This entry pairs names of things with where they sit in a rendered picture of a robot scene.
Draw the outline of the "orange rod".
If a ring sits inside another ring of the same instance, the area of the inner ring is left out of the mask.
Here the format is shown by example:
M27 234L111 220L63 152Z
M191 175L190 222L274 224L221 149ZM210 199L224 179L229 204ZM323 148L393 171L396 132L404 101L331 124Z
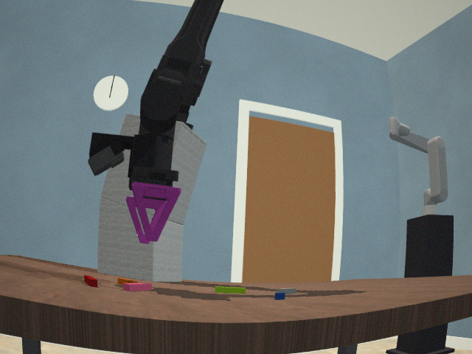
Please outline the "orange rod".
M123 278L118 278L118 284L123 285L123 283L138 283L137 281L127 280Z

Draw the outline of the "lime green rod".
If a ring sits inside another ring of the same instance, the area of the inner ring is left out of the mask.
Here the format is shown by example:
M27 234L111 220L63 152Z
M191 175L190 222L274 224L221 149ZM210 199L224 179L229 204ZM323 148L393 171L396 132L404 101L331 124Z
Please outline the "lime green rod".
M245 294L246 288L215 287L215 293Z

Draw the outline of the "pink rectangular block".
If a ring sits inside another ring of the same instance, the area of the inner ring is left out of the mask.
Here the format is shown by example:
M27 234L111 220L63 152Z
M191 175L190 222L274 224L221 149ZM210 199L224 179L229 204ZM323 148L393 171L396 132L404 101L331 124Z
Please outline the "pink rectangular block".
M123 283L124 291L149 291L152 290L151 283Z

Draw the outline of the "red block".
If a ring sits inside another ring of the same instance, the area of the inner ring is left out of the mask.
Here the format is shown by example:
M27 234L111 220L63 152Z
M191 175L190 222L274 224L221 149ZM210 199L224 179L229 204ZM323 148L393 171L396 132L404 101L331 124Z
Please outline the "red block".
M91 276L84 275L84 282L87 283L90 287L97 288L97 280Z

